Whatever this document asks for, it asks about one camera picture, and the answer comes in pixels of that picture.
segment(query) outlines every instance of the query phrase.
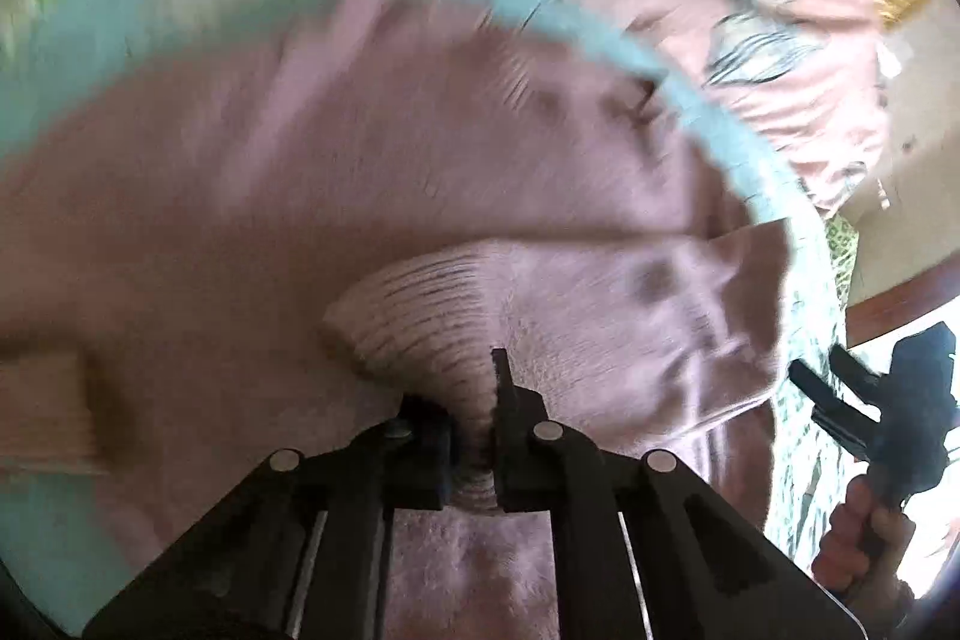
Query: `pink blanket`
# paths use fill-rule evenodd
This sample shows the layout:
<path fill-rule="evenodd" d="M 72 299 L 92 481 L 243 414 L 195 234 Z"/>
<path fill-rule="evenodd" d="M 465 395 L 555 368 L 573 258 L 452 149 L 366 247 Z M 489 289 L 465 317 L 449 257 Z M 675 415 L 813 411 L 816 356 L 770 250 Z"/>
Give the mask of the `pink blanket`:
<path fill-rule="evenodd" d="M 267 453 L 317 453 L 414 390 L 488 504 L 488 351 L 599 445 L 671 444 L 765 514 L 779 224 L 649 85 L 440 1 L 343 0 L 158 63 L 0 180 L 0 328 L 98 367 L 104 519 L 139 565 Z M 556 632 L 542 516 L 405 513 L 390 637 Z"/>

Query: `screw head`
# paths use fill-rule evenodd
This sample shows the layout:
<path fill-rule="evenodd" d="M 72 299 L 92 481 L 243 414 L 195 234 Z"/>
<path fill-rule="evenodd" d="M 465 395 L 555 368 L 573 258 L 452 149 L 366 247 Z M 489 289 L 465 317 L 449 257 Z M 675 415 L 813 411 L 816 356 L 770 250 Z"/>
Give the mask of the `screw head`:
<path fill-rule="evenodd" d="M 556 421 L 541 421 L 534 427 L 534 437 L 544 442 L 554 442 L 563 437 L 563 426 Z"/>
<path fill-rule="evenodd" d="M 284 449 L 270 456 L 270 468 L 274 472 L 291 472 L 299 467 L 299 453 Z"/>
<path fill-rule="evenodd" d="M 390 423 L 387 424 L 387 431 L 384 437 L 389 437 L 390 439 L 406 439 L 410 437 L 413 432 L 414 429 L 411 429 L 410 424 L 403 420 L 403 418 L 392 418 Z"/>
<path fill-rule="evenodd" d="M 677 468 L 677 457 L 669 451 L 647 453 L 647 466 L 654 472 L 673 472 Z"/>

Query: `black metal frame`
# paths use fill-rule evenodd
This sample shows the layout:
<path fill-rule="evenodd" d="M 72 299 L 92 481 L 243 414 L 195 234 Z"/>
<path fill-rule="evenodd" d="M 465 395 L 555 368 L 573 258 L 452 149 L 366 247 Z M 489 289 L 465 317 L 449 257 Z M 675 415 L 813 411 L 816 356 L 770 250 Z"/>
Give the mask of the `black metal frame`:
<path fill-rule="evenodd" d="M 563 640 L 645 637 L 643 605 L 659 640 L 863 640 L 840 603 L 672 453 L 598 449 L 514 385 L 505 351 L 493 362 L 497 502 L 550 513 Z M 443 410 L 407 397 L 341 451 L 274 453 L 83 638 L 380 637 L 394 511 L 446 504 L 453 434 Z"/>

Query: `black tool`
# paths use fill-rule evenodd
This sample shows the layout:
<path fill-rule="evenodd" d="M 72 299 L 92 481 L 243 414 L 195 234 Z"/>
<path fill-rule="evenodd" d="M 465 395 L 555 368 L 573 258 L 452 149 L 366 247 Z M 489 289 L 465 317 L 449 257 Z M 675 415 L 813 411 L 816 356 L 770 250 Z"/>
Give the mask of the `black tool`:
<path fill-rule="evenodd" d="M 940 484 L 949 465 L 947 434 L 960 424 L 950 393 L 956 338 L 947 324 L 899 340 L 890 372 L 875 375 L 839 345 L 830 369 L 880 421 L 837 398 L 803 362 L 792 362 L 790 380 L 814 402 L 813 420 L 848 452 L 870 463 L 867 480 L 883 506 L 901 510 L 913 495 Z M 861 548 L 876 561 L 883 541 L 867 525 Z"/>
<path fill-rule="evenodd" d="M 598 449 L 514 385 L 504 351 L 493 362 L 496 498 L 507 512 L 550 513 L 563 640 L 640 640 L 643 605 L 656 640 L 863 640 L 842 605 L 672 453 Z M 83 637 L 380 637 L 395 510 L 443 507 L 456 465 L 448 415 L 409 397 L 341 451 L 277 451 Z"/>

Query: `hand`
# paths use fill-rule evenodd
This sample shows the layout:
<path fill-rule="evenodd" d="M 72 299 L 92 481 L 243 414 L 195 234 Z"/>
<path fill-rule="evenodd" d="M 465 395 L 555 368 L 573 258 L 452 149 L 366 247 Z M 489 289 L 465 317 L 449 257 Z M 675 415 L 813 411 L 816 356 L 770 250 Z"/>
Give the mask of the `hand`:
<path fill-rule="evenodd" d="M 870 523 L 886 543 L 882 556 L 870 562 L 859 549 L 864 527 Z M 902 613 L 909 589 L 896 579 L 917 525 L 903 513 L 881 507 L 865 477 L 847 486 L 847 498 L 830 516 L 830 530 L 813 560 L 813 579 L 835 594 L 844 594 L 847 608 L 866 627 L 889 627 Z"/>

